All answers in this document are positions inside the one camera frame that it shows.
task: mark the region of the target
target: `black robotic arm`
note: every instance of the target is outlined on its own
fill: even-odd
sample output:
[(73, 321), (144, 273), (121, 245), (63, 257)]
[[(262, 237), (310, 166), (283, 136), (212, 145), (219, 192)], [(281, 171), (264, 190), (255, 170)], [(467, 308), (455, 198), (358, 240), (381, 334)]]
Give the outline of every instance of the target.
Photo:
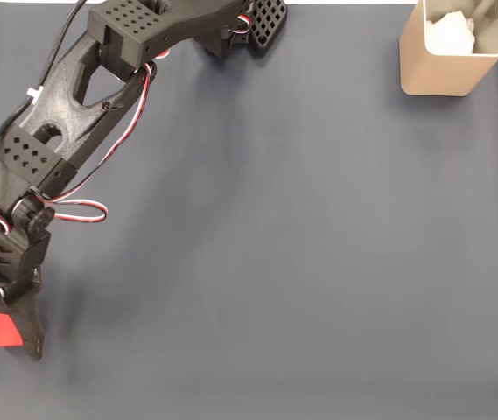
[[(36, 295), (50, 205), (138, 98), (143, 106), (156, 75), (152, 60), (189, 38), (221, 58), (235, 44), (264, 54), (286, 17), (283, 0), (108, 0), (90, 9), (88, 30), (34, 93), (26, 118), (0, 139), (0, 313), (11, 317), (33, 359), (42, 357)], [(99, 66), (125, 84), (84, 106)], [(55, 150), (47, 145), (54, 136), (61, 136)]]

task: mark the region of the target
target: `red block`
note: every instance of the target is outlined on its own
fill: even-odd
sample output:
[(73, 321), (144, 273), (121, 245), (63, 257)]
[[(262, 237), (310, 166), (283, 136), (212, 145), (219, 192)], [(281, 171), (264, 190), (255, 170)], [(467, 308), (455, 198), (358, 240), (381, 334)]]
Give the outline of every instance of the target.
[(18, 329), (13, 325), (9, 315), (0, 313), (0, 347), (19, 347), (23, 339)]

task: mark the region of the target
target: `beige cup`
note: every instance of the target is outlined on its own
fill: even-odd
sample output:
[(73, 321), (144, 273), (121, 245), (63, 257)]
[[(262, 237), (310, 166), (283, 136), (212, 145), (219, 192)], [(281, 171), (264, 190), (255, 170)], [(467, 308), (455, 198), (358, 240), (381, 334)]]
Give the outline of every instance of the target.
[[(400, 36), (400, 82), (408, 95), (464, 96), (498, 60), (498, 0), (419, 0)], [(462, 11), (474, 20), (474, 54), (436, 55), (425, 22)]]

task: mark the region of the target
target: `gray table surface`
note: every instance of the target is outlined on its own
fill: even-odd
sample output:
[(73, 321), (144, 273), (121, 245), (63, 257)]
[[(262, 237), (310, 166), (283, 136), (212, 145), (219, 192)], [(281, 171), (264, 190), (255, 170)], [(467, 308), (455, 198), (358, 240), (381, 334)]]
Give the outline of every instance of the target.
[[(0, 4), (0, 122), (68, 8)], [(406, 96), (410, 11), (292, 6), (266, 59), (173, 48), (81, 190), (108, 220), (51, 227), (45, 357), (0, 349), (0, 418), (498, 418), (498, 68)]]

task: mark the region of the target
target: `white tissue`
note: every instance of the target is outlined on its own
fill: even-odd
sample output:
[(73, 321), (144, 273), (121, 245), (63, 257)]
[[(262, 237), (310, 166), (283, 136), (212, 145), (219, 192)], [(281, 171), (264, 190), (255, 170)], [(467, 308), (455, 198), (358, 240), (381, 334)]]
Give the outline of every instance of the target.
[(425, 23), (425, 46), (436, 55), (468, 55), (474, 49), (474, 21), (462, 11), (452, 11), (435, 24)]

